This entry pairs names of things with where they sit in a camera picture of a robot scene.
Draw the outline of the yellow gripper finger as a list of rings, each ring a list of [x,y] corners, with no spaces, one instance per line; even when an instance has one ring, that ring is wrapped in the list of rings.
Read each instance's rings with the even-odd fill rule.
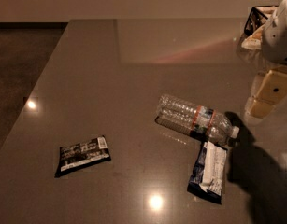
[[[258,100],[254,97],[249,97],[245,105],[246,113],[252,117],[263,119],[268,116],[276,105],[266,101]]]
[[[276,105],[287,95],[287,66],[259,72],[251,87],[251,96],[261,102]]]

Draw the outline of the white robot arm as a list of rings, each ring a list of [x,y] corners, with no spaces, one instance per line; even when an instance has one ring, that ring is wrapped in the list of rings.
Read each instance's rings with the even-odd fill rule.
[[[263,119],[287,96],[287,0],[277,6],[253,7],[244,36],[241,47],[261,66],[245,110]]]

